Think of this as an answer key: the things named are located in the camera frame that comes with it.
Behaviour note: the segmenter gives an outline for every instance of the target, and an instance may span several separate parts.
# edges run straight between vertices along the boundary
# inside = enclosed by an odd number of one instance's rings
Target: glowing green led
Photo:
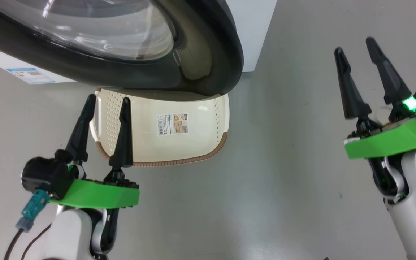
[[[416,99],[414,97],[409,97],[408,99],[404,100],[404,105],[406,105],[410,111],[416,111]]]

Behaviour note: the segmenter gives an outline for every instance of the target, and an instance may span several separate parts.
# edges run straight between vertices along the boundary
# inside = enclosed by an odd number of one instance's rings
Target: beige plastic basket
[[[109,160],[120,130],[124,97],[131,101],[134,166],[166,166],[206,160],[224,146],[229,129],[228,95],[198,102],[144,99],[99,89],[99,107],[90,129]]]

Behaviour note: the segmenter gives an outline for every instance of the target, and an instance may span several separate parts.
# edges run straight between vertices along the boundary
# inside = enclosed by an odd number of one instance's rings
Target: product sticker
[[[178,135],[189,132],[187,114],[157,115],[158,135]]]
[[[28,84],[55,83],[55,81],[35,68],[7,69],[7,71],[16,75],[19,79],[23,79]]]

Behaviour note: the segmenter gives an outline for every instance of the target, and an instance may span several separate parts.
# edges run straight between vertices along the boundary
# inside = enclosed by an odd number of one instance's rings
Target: washing machine door
[[[0,0],[0,51],[97,87],[190,101],[236,86],[224,0]]]

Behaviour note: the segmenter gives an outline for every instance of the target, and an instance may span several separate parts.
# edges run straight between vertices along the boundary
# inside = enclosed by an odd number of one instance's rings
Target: gray floor
[[[416,1],[279,0],[256,71],[230,93],[226,146],[203,162],[127,169],[142,197],[121,211],[110,258],[404,259],[368,164],[348,160],[342,146],[355,122],[343,118],[335,47],[345,49],[361,95],[383,115],[369,35],[416,90]],[[23,165],[65,146],[92,90],[29,86],[0,69],[0,259],[30,197],[20,185]],[[86,171],[101,178],[109,168],[92,140],[89,148]],[[54,212],[50,205],[41,213],[13,259]]]

